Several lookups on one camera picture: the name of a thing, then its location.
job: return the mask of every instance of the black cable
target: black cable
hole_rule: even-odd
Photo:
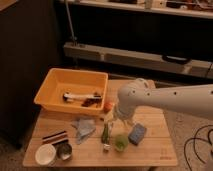
[[[205,125],[205,126],[200,127],[200,128],[196,131],[196,133],[195,133],[195,135],[194,135],[194,138],[196,139],[196,138],[197,138],[197,134],[198,134],[202,129],[207,128],[207,127],[213,127],[213,125]],[[194,141],[193,141],[193,150],[194,150],[194,153],[195,153],[195,155],[197,156],[197,158],[198,158],[203,164],[205,164],[206,162],[205,162],[203,159],[201,159],[201,157],[200,157],[200,156],[198,155],[198,153],[197,153],[197,150],[196,150],[196,147],[195,147],[195,139],[194,139]]]
[[[184,144],[184,157],[185,157],[185,160],[186,160],[186,163],[187,163],[187,165],[188,165],[188,167],[189,167],[189,170],[190,171],[192,171],[192,167],[191,167],[191,165],[190,165],[190,163],[189,163],[189,161],[188,161],[188,159],[187,159],[187,155],[186,155],[186,147],[187,147],[187,144],[191,141],[191,140],[200,140],[200,141],[203,141],[203,142],[206,142],[206,143],[208,143],[209,144],[209,141],[208,140],[206,140],[206,139],[203,139],[203,138],[189,138],[188,140],[186,140],[186,142],[185,142],[185,144]]]
[[[213,129],[210,129],[209,131],[208,131],[208,134],[207,134],[207,138],[208,138],[208,141],[209,141],[209,144],[211,144],[212,145],[212,141],[211,141],[211,133],[213,132]]]

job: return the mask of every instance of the gray cloth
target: gray cloth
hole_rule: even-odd
[[[81,144],[95,131],[95,122],[93,119],[79,119],[71,122],[71,125],[77,129],[76,144]]]

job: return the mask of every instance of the box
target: box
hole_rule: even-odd
[[[52,68],[42,83],[34,102],[47,110],[73,114],[98,115],[104,107],[108,74],[103,72]],[[68,103],[63,100],[66,92],[74,94],[93,94],[102,96],[96,106],[82,107],[81,100]]]

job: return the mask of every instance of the wooden table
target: wooden table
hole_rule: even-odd
[[[118,88],[129,82],[129,80],[109,80],[107,100],[117,102]],[[35,129],[27,148],[23,165],[27,167],[39,166],[35,161],[35,152],[42,144],[42,137],[66,130],[69,142],[73,147],[73,158],[69,161],[57,160],[52,167],[140,167],[140,166],[176,166],[177,157],[170,138],[163,110],[148,106],[139,107],[134,116],[147,128],[147,133],[139,146],[129,144],[123,153],[110,149],[108,153],[103,152],[101,134],[103,121],[98,117],[96,120],[96,131],[81,145],[76,145],[76,130],[70,125],[74,119],[72,114],[58,113],[41,110]],[[121,121],[114,123],[113,137],[124,130]]]

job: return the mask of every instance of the green object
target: green object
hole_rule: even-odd
[[[109,144],[109,126],[108,126],[108,124],[104,124],[104,131],[101,136],[101,142],[103,144]]]
[[[119,134],[115,136],[114,147],[117,151],[123,152],[125,148],[128,146],[129,140],[128,136],[125,134]]]

